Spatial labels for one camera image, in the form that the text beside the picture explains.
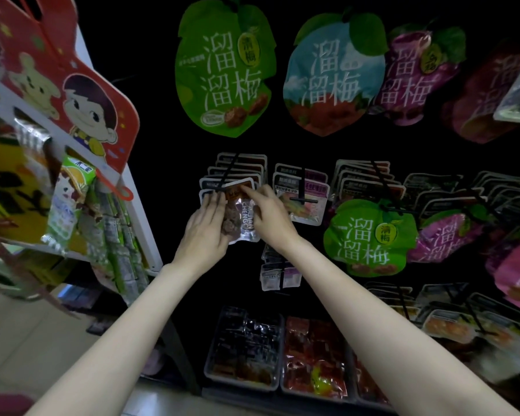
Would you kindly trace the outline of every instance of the red plastic hook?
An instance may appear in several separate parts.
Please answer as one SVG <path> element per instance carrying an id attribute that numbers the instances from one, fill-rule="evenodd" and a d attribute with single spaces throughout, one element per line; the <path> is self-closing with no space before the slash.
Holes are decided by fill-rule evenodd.
<path id="1" fill-rule="evenodd" d="M 104 182 L 104 185 L 106 185 L 106 187 L 111 189 L 111 191 L 116 195 L 116 197 L 125 201 L 131 201 L 133 200 L 133 198 L 135 198 L 133 192 L 127 187 L 122 187 L 118 190 L 118 188 L 114 184 L 112 184 L 110 181 L 106 179 L 104 174 L 100 172 L 100 169 L 98 168 L 96 169 L 96 176 L 100 181 Z"/>

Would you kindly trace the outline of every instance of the snack display rack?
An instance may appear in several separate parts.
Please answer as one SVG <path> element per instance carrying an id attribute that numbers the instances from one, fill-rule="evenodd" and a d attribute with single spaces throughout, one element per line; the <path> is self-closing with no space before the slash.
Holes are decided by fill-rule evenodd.
<path id="1" fill-rule="evenodd" d="M 150 276 L 160 270 L 162 263 L 172 260 L 187 217 L 199 207 L 198 181 L 220 152 L 267 155 L 268 181 L 272 180 L 274 164 L 325 172 L 331 179 L 338 159 L 389 160 L 400 180 L 412 172 L 474 177 L 481 170 L 489 170 L 520 176 L 520 128 L 478 145 L 441 124 L 440 106 L 460 89 L 454 80 L 432 94 L 425 105 L 424 118 L 412 126 L 396 126 L 381 116 L 368 114 L 325 138 L 297 126 L 280 96 L 285 62 L 294 49 L 296 31 L 314 14 L 342 12 L 350 0 L 278 0 L 278 3 L 246 0 L 258 6 L 270 21 L 277 41 L 278 70 L 265 81 L 273 93 L 266 111 L 236 139 L 214 135 L 194 125 L 177 99 L 172 72 L 179 43 L 177 25 L 187 6 L 197 0 L 173 0 L 168 10 L 157 8 L 151 1 L 129 4 L 116 0 L 74 1 L 80 13 L 77 55 L 122 91 L 139 112 L 139 137 L 128 165 L 118 178 L 119 184 L 134 194 L 134 199 L 127 203 L 128 210 L 138 222 L 137 236 L 150 265 Z M 355 0 L 354 3 L 354 9 L 377 13 L 386 29 L 402 23 L 428 23 L 436 17 L 461 26 L 468 40 L 465 65 L 468 68 L 503 37 L 520 36 L 520 8 L 514 3 L 490 4 L 488 0 Z M 167 41 L 156 43 L 159 35 Z M 17 95 L 8 93 L 8 89 L 0 87 L 0 95 L 5 103 L 10 102 L 7 111 L 0 106 L 0 116 L 8 122 L 13 119 L 11 108 L 17 105 L 54 138 L 70 138 Z M 323 225 L 297 224 L 296 228 L 301 236 L 324 251 Z M 409 263 L 401 273 L 378 280 L 418 287 L 428 283 L 468 283 L 466 295 L 456 298 L 457 301 L 465 301 L 474 291 L 501 298 L 485 270 L 478 246 L 465 246 L 439 264 Z M 162 331 L 165 351 L 172 357 L 187 389 L 208 399 L 275 414 L 389 414 L 388 409 L 356 398 L 356 389 L 351 400 L 334 403 L 284 393 L 280 388 L 254 391 L 205 376 L 218 316 L 224 306 L 255 313 L 269 308 L 271 313 L 284 318 L 330 320 L 304 278 L 297 288 L 262 291 L 258 275 L 263 248 L 263 242 L 237 242 L 229 246 L 226 257 L 194 284 Z M 80 255 L 73 257 L 84 259 Z M 360 283 L 367 281 L 354 279 Z M 111 314 L 116 317 L 121 311 L 112 309 Z"/>

